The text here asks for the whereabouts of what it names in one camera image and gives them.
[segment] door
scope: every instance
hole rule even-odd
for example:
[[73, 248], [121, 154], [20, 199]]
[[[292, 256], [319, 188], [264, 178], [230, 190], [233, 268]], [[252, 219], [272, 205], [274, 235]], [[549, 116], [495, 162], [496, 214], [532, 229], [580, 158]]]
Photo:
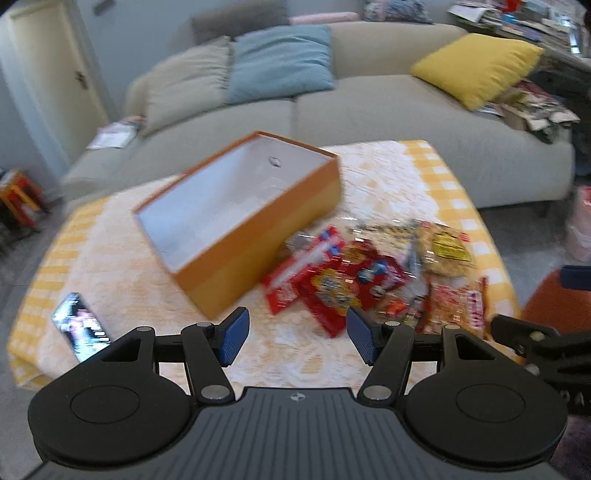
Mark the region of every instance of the door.
[[60, 1], [40, 2], [10, 15], [12, 39], [40, 114], [71, 163], [108, 124]]

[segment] orange chair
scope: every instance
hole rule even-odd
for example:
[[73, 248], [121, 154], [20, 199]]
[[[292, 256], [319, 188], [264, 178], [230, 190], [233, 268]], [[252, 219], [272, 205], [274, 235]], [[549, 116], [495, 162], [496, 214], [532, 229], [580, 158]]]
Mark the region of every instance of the orange chair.
[[32, 213], [49, 208], [41, 195], [41, 189], [20, 170], [10, 170], [0, 180], [0, 200], [24, 226], [37, 227]]
[[528, 301], [522, 320], [560, 333], [591, 330], [591, 291], [584, 290], [590, 283], [591, 267], [563, 267], [552, 272]]

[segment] yellow pillow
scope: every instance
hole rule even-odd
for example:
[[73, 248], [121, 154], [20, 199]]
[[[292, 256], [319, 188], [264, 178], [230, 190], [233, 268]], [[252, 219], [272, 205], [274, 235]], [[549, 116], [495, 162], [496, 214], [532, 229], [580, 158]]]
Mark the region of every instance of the yellow pillow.
[[474, 110], [527, 76], [543, 51], [523, 40], [470, 33], [416, 62], [411, 73]]

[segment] door handle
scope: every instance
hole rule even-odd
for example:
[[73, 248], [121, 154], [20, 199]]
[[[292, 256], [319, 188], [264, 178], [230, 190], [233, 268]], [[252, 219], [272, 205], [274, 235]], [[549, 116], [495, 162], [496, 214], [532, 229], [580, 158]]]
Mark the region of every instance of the door handle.
[[86, 81], [86, 76], [80, 70], [76, 70], [76, 72], [74, 74], [74, 78], [76, 78], [78, 83], [80, 83], [80, 87], [82, 88], [82, 90], [88, 90], [88, 83]]

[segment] tablecloth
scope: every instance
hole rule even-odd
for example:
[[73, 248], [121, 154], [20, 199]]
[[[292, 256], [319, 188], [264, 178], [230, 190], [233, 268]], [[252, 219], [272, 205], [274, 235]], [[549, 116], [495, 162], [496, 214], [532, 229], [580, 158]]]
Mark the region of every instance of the tablecloth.
[[[467, 232], [481, 274], [489, 278], [489, 315], [518, 315], [502, 260], [478, 211], [444, 161], [425, 141], [371, 142], [325, 147], [340, 154], [343, 202], [333, 218], [419, 218]], [[77, 364], [51, 315], [71, 291], [81, 292], [111, 338], [141, 325], [172, 335], [202, 321], [162, 269], [132, 216], [133, 208], [175, 177], [150, 182], [75, 210], [48, 250], [13, 325], [8, 354], [15, 382], [39, 389]], [[271, 315], [260, 287], [236, 305], [251, 315], [251, 332], [226, 375], [240, 395], [245, 385], [341, 387], [355, 391], [369, 372], [344, 334], [328, 338], [301, 303]], [[434, 373], [417, 364], [409, 385]], [[185, 389], [181, 365], [161, 374]]]

